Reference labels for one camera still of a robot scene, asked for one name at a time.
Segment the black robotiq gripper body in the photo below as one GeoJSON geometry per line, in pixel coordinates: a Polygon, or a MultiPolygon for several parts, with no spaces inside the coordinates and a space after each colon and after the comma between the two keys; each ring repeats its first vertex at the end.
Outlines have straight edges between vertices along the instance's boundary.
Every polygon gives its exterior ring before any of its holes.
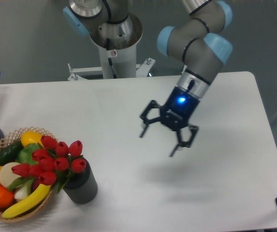
{"type": "Polygon", "coordinates": [[[174,87],[166,103],[160,107],[160,122],[172,131],[188,126],[189,118],[200,100],[174,87]]]}

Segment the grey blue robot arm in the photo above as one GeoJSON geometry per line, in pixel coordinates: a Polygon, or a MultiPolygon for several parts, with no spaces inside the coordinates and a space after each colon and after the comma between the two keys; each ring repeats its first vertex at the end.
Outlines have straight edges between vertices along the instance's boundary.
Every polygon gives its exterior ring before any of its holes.
{"type": "MultiPolygon", "coordinates": [[[[184,64],[184,70],[164,105],[152,100],[140,118],[144,127],[160,122],[176,133],[176,148],[190,147],[198,127],[189,119],[233,46],[220,36],[232,21],[230,6],[218,0],[185,0],[190,20],[181,27],[165,27],[157,37],[157,48],[165,56],[184,64]]],[[[71,0],[63,9],[70,27],[88,36],[98,47],[105,79],[137,77],[136,46],[142,23],[129,12],[126,0],[71,0]]]]}

